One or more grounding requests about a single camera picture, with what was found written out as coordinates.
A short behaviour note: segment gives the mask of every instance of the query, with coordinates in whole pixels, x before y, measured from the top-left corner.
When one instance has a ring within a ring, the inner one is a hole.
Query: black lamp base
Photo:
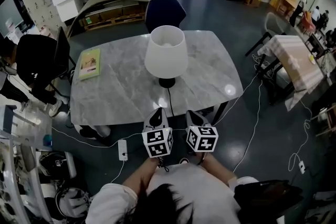
[[[159,79],[159,84],[163,88],[171,88],[175,85],[175,78],[172,79]]]

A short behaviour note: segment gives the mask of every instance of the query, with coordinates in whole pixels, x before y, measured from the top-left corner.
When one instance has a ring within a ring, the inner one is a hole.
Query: tablecloth
[[[298,36],[274,36],[258,54],[275,56],[279,59],[291,79],[295,92],[285,101],[290,111],[308,92],[311,93],[323,79],[323,73],[317,64],[309,60],[310,52]]]

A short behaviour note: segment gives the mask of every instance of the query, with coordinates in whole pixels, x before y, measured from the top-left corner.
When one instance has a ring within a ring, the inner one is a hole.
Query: navy blue chair
[[[146,10],[145,24],[148,32],[162,25],[179,27],[186,12],[177,0],[150,0]]]

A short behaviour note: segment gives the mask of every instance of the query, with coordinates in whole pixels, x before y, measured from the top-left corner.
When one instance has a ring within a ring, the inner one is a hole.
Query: wooden pallet
[[[145,13],[130,14],[125,16],[120,16],[117,18],[112,18],[109,20],[104,20],[93,25],[87,25],[84,27],[85,31],[99,29],[107,26],[125,24],[130,22],[136,22],[139,20],[145,20]]]

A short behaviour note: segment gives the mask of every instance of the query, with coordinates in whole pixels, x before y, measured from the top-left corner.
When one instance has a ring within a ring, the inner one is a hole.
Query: white cube with black markers
[[[213,152],[218,140],[216,127],[189,126],[187,144],[194,152]]]
[[[150,158],[169,155],[172,150],[173,130],[171,128],[144,132],[142,138]]]

